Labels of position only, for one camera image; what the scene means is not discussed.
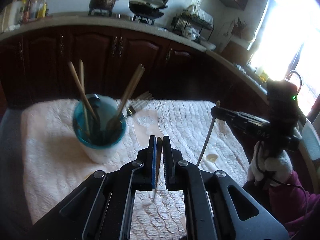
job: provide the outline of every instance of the metal screw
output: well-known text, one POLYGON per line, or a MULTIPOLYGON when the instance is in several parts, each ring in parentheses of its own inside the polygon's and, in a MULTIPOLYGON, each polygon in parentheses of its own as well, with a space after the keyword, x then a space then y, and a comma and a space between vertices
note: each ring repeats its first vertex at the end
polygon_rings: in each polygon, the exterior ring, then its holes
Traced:
POLYGON ((188 165, 188 162, 185 161, 185 160, 181 160, 181 161, 178 161, 178 165, 181 166, 181 167, 185 167, 188 165))
POLYGON ((226 173, 224 171, 217 171, 216 176, 219 178, 224 178, 226 176, 226 173))
POLYGON ((93 176, 96 178, 96 179, 100 179, 104 176, 104 172, 103 171, 96 171, 93 176))
POLYGON ((132 162, 132 165, 135 167, 140 167, 142 164, 143 164, 143 162, 140 160, 135 160, 132 162))

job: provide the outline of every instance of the person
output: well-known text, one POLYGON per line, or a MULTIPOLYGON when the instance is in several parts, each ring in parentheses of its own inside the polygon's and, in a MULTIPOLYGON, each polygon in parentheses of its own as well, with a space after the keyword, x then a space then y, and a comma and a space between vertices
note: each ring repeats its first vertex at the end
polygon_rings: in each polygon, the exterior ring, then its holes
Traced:
MULTIPOLYGON (((254 147, 253 159, 248 170, 248 181, 254 181, 255 185, 264 177, 256 166, 258 145, 259 142, 254 147)), ((292 239, 320 239, 320 195, 303 190, 285 151, 277 158, 264 159, 265 154, 263 147, 259 147, 258 166, 261 171, 273 171, 275 180, 301 187, 271 181, 269 201, 272 215, 287 229, 292 239)))

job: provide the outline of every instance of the yellow bottle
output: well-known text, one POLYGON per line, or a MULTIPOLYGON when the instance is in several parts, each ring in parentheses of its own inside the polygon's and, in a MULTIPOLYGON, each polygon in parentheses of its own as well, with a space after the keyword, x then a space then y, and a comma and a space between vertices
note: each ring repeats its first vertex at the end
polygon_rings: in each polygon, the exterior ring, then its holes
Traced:
POLYGON ((39 6, 39 11, 37 14, 37 18, 44 18, 45 17, 45 11, 47 9, 47 4, 45 0, 41 0, 40 6, 39 6))

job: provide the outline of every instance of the window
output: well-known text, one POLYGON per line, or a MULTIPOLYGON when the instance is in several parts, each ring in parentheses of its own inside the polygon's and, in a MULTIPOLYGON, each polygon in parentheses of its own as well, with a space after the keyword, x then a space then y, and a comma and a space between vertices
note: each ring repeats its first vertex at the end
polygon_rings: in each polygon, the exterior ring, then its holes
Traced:
MULTIPOLYGON (((320 8, 315 0, 269 0, 264 15, 250 64, 273 80, 296 70, 302 78, 298 104, 308 115, 320 93, 320 8)), ((297 75, 289 80, 300 86, 297 75)))

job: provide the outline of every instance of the gloved hand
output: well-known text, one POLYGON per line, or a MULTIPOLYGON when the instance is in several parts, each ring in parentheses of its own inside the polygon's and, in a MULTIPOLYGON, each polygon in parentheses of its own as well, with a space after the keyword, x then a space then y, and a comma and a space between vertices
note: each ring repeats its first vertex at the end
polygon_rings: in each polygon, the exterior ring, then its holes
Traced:
MULTIPOLYGON (((275 174, 273 176, 274 179, 278 180, 279 182, 286 182, 287 179, 290 177, 292 173, 292 164, 290 161, 290 158, 288 154, 285 151, 282 151, 282 153, 276 157, 269 157, 265 158, 265 156, 268 156, 268 153, 263 152, 263 142, 261 143, 259 149, 259 157, 258 157, 258 165, 260 170, 262 171, 274 171, 275 174)), ((254 146, 254 154, 253 159, 250 163, 249 169, 248 169, 248 181, 255 180, 255 185, 257 185, 258 181, 261 181, 264 177, 264 175, 258 171, 256 166, 256 156, 257 156, 257 150, 258 150, 259 142, 256 143, 254 146)), ((279 186, 280 184, 271 181, 270 185, 273 187, 279 186)))

